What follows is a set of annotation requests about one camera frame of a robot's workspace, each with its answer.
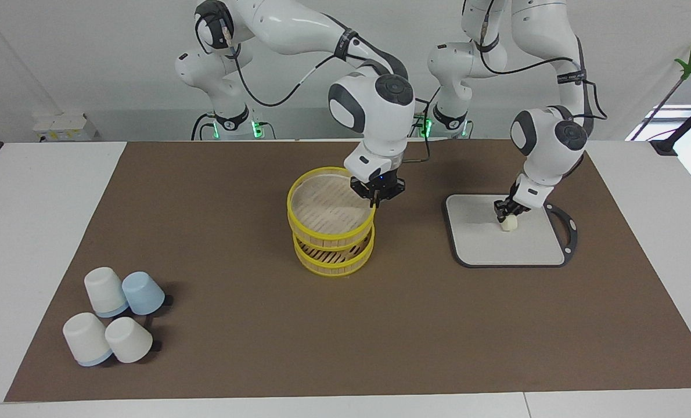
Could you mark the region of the yellow-rimmed bamboo steamer tier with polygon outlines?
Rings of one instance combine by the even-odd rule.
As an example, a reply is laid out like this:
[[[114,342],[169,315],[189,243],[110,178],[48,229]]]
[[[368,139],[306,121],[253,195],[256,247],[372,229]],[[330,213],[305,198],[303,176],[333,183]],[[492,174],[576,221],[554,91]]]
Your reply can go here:
[[[375,246],[374,226],[366,237],[350,248],[325,251],[308,246],[297,235],[292,235],[294,252],[306,270],[319,277],[343,278],[360,270],[369,262]]]
[[[311,248],[342,251],[366,238],[376,209],[351,190],[342,167],[308,170],[293,182],[286,198],[287,219],[298,240]]]

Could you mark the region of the white grey-rimmed cutting board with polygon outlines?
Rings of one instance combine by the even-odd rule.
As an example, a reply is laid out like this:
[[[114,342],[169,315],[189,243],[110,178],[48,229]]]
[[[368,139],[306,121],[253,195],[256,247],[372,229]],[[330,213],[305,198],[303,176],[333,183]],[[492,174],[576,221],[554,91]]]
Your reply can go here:
[[[452,194],[444,201],[450,247],[468,268],[558,268],[572,259],[578,228],[551,203],[518,217],[518,228],[506,232],[492,204],[496,194]]]

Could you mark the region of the brown table mat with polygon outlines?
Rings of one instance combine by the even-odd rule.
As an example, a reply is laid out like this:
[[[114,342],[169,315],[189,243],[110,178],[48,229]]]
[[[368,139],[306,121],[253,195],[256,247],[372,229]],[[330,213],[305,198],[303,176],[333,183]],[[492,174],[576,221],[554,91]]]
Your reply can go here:
[[[580,232],[561,268],[465,268],[442,207],[507,193],[501,140],[434,143],[376,212],[371,260],[322,278],[295,255],[286,195],[350,143],[125,147],[6,401],[384,396],[691,387],[691,332],[590,161],[552,195]],[[83,280],[145,271],[175,297],[139,363],[80,367],[62,326]]]

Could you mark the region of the black clamp stand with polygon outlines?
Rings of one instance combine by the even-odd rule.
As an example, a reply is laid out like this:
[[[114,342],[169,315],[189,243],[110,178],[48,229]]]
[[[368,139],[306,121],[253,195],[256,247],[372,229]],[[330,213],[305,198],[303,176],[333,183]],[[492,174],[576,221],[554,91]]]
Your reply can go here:
[[[685,136],[691,130],[691,116],[685,120],[678,128],[676,128],[673,133],[668,136],[665,140],[651,140],[649,141],[651,147],[653,148],[659,156],[670,156],[678,157],[677,151],[675,151],[675,145],[678,140]]]

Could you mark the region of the light blue plastic cup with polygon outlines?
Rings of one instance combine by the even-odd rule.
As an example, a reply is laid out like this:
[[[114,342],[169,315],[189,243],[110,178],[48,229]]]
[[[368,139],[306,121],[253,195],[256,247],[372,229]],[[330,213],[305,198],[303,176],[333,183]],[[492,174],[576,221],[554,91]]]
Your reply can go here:
[[[134,315],[146,316],[156,312],[167,296],[147,272],[133,272],[122,282],[129,308]]]

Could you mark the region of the white plastic cup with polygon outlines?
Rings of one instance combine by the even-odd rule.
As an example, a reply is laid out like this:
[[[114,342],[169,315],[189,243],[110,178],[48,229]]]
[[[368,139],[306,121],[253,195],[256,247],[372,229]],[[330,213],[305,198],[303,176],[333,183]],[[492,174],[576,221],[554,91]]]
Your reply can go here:
[[[114,354],[107,343],[105,332],[104,323],[89,312],[72,316],[62,328],[74,360],[82,367],[99,365]]]
[[[113,320],[106,326],[105,338],[113,354],[121,363],[134,363],[151,350],[153,336],[133,318]]]
[[[84,286],[92,309],[99,318],[113,318],[129,307],[122,282],[111,267],[94,268],[85,275]]]

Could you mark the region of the white power box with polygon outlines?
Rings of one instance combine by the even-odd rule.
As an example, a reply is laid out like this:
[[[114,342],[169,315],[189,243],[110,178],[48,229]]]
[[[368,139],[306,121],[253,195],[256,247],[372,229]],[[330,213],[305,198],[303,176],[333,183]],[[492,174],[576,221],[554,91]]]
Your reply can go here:
[[[85,113],[38,117],[32,131],[40,142],[94,141],[99,137],[98,130]]]

